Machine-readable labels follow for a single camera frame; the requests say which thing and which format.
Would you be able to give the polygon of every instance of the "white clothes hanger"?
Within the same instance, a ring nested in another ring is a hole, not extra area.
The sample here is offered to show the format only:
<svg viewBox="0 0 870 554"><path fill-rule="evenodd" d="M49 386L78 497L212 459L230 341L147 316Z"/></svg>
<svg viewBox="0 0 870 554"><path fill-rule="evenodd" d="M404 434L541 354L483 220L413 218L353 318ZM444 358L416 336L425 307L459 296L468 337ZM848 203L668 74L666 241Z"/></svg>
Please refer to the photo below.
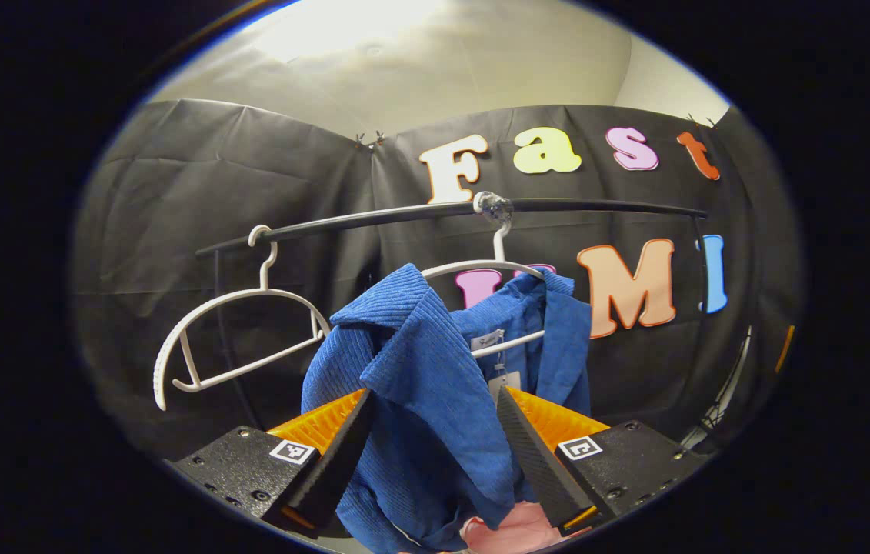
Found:
<svg viewBox="0 0 870 554"><path fill-rule="evenodd" d="M472 199L472 209L475 210L477 214L481 214L486 209L486 207L488 207L486 204L494 204L489 207L491 208L491 211L495 211L501 209L502 203L504 202L508 202L508 200L501 199L501 197L498 197L497 195L488 192L488 190L481 190L480 192L477 192ZM495 257L495 259L473 259L467 260L467 262L446 263L445 265L431 267L431 269L426 269L422 271L422 277L424 277L425 279L431 279L431 277L438 277L439 275L444 275L446 273L456 273L458 271L466 271L469 269L492 268L515 269L523 271L524 273L529 273L534 277L543 280L544 274L540 273L540 271L534 269L533 267L529 267L520 263L506 262L504 250L502 250L502 238L504 238L504 236L509 233L509 230L511 230L512 211L505 210L505 214L502 217L497 217L495 216L495 214L490 214L488 215L488 217L494 220L502 220L501 227L499 227L499 230L493 235L493 256ZM512 341L504 342L502 344L497 344L495 346L490 346L488 348L474 351L472 353L472 357L478 360L479 358L483 358L484 355L495 354L508 348L512 348L520 344L536 340L538 338L541 338L542 336L544 336L544 331L540 330L536 333L530 333L527 336L513 339Z"/></svg>
<svg viewBox="0 0 870 554"><path fill-rule="evenodd" d="M267 227L267 225L257 225L253 228L251 234L249 234L247 243L250 246L253 246L258 235L263 232L269 232L270 230L272 229ZM259 289L237 291L235 293L221 295L221 297L210 299L209 302L206 302L189 312L180 322L178 322L177 325L175 325L172 332L168 334L168 338L166 338L165 342L161 344L161 351L158 353L158 358L154 362L154 401L157 402L158 407L161 408L161 410L168 409L167 403L165 402L165 368L168 365L168 358L171 357L172 350L175 347L175 338L178 338L179 342L182 344L182 354L185 355L185 365L188 366L188 375L192 377L192 382L184 383L178 379L172 379L172 385L177 387L179 390L184 390L184 392L199 392L199 390L209 389L210 386L230 381L230 379L238 378L238 376L244 375L246 372L251 372L253 369L270 364L270 362L274 362L275 360L280 360L280 358L284 358L285 355L297 352L309 344L322 340L322 338L330 333L331 329L328 326L328 322L323 318L322 313L319 312L311 302L307 301L307 299L287 291L267 288L267 270L269 270L270 266L274 264L276 259L277 242L272 242L272 246L270 246L270 257L268 257L266 262L263 262L262 265L260 265ZM188 347L188 334L185 333L185 330L188 328L189 324L192 324L196 319L199 319L199 316L210 311L210 309L216 308L217 305L227 304L227 302L235 301L235 299L255 297L256 295L276 295L276 297L290 298L294 299L294 301L301 302L311 312L312 337L305 340L305 342L286 348L277 354L269 355L262 360L251 362L251 364L244 365L244 367L231 369L231 371L225 372L225 374L213 376L213 378L200 381L198 378L198 372L195 371L195 361L192 360L192 351Z"/></svg>

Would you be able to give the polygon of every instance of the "blue jacket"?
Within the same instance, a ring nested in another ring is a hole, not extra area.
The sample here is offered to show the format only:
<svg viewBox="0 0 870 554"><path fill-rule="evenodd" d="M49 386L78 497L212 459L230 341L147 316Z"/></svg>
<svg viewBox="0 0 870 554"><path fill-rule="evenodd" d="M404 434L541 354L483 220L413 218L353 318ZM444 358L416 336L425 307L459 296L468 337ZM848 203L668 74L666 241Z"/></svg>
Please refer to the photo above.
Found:
<svg viewBox="0 0 870 554"><path fill-rule="evenodd" d="M575 282L543 270L512 279L470 309L448 312L413 264L376 283L330 319L302 386L302 413L368 387L370 438L336 512L378 554L457 551L471 516L491 529L515 502L535 501L523 481L487 381L590 415L585 358L590 308ZM502 355L472 357L473 338L544 337ZM504 362L504 369L496 368Z"/></svg>

